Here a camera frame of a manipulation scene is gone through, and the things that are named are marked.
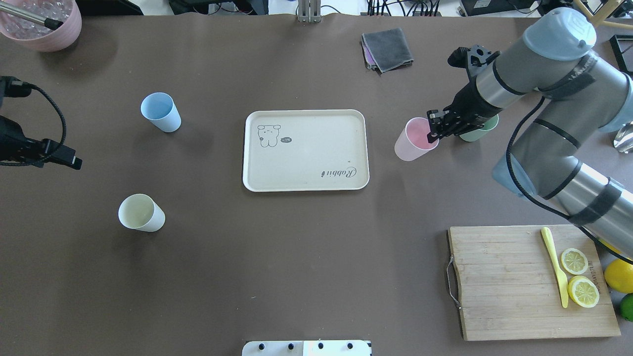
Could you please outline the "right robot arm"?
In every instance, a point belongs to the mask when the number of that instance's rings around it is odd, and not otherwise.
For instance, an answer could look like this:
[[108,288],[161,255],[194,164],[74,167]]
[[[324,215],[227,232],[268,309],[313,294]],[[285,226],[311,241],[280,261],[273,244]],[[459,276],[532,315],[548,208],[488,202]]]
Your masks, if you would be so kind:
[[504,52],[457,48],[448,63],[465,68],[468,84],[452,104],[427,112],[426,140],[481,129],[524,95],[540,92],[545,108],[520,137],[511,137],[495,180],[518,196],[550,201],[557,215],[631,262],[631,192],[576,158],[595,131],[617,131],[632,120],[632,79],[600,58],[596,39],[583,14],[558,7]]

